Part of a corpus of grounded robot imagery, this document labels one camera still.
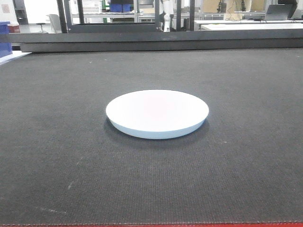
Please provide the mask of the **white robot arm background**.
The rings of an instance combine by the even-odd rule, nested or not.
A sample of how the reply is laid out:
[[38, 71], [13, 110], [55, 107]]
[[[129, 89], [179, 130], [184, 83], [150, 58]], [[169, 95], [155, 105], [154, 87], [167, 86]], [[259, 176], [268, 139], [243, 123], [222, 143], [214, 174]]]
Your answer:
[[161, 0], [159, 20], [161, 22], [161, 30], [163, 32], [170, 32], [171, 20], [174, 17], [174, 1]]

